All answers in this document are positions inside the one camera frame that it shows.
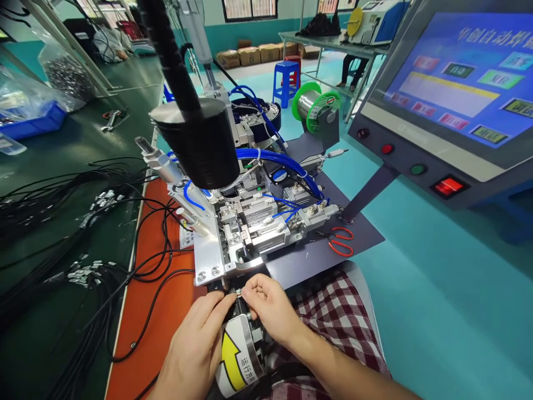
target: white machine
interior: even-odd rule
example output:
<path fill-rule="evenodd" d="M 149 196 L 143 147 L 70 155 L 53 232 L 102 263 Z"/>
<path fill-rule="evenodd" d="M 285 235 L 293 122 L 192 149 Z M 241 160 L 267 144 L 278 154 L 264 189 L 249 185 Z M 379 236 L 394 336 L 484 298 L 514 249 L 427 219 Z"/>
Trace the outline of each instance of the white machine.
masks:
<path fill-rule="evenodd" d="M 410 0 L 371 1 L 356 8 L 348 22 L 346 40 L 377 46 L 393 41 Z"/>

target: warning label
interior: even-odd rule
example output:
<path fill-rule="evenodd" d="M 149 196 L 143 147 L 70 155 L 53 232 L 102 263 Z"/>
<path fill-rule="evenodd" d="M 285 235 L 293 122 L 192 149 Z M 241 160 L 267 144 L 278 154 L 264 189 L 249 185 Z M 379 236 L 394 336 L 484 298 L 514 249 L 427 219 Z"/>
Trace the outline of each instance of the warning label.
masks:
<path fill-rule="evenodd" d="M 183 229 L 182 226 L 179 227 L 179 249 L 183 250 L 194 244 L 193 233 L 189 232 L 186 229 Z"/>

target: metal table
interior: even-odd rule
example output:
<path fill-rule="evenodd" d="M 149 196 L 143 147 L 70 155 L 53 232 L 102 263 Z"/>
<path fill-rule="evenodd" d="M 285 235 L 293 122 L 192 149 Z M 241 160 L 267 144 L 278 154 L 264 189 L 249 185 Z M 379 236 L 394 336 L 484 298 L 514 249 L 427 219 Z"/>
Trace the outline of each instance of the metal table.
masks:
<path fill-rule="evenodd" d="M 294 32 L 279 32 L 279 37 L 283 41 L 283 58 L 285 58 L 287 42 L 300 43 L 303 45 L 309 44 L 311 46 L 317 46 L 320 48 L 320 53 L 318 55 L 318 63 L 316 64 L 316 70 L 307 71 L 307 72 L 302 71 L 301 74 L 308 76 L 314 79 L 315 81 L 318 81 L 326 86 L 329 86 L 335 89 L 336 91 L 344 94 L 345 96 L 348 96 L 351 98 L 350 111 L 347 113 L 346 117 L 344 118 L 344 123 L 347 124 L 350 121 L 355 105 L 357 104 L 358 100 L 362 99 L 363 97 L 362 96 L 363 90 L 369 78 L 370 71 L 372 71 L 372 67 L 374 65 L 374 61 L 376 60 L 376 57 L 387 55 L 389 53 L 390 45 L 386 44 L 384 46 L 366 46 L 362 44 L 342 44 L 341 42 L 344 40 L 344 33 L 345 33 L 345 29 L 338 36 L 311 38 L 311 37 L 297 36 L 296 31 L 294 31 Z M 351 92 L 348 89 L 336 87 L 332 85 L 331 83 L 328 83 L 318 78 L 318 70 L 320 68 L 320 59 L 322 57 L 323 49 L 339 51 L 342 53 L 349 54 L 351 56 L 366 58 L 369 60 L 369 63 L 366 65 L 365 73 L 363 74 L 362 79 L 359 80 L 359 83 L 355 91 Z"/>

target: screw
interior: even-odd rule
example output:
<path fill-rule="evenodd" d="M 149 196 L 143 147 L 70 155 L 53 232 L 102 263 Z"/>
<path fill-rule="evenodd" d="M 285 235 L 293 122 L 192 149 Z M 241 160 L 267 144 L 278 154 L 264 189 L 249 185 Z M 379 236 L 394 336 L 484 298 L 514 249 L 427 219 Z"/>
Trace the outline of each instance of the screw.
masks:
<path fill-rule="evenodd" d="M 145 138 L 143 138 L 142 136 L 137 136 L 135 138 L 135 143 L 146 154 L 153 153 L 155 151 L 155 149 L 152 147 L 152 145 L 150 143 L 148 143 L 148 141 Z"/>

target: red button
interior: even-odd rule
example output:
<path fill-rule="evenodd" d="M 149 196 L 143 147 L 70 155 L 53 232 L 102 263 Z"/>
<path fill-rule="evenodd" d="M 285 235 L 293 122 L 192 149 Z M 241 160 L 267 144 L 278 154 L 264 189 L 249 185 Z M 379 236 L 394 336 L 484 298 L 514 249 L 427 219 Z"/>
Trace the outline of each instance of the red button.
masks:
<path fill-rule="evenodd" d="M 383 154 L 390 154 L 394 151 L 394 146 L 392 144 L 386 144 L 381 148 Z"/>
<path fill-rule="evenodd" d="M 445 196 L 450 196 L 462 188 L 462 184 L 451 178 L 445 179 L 435 186 L 435 189 Z"/>

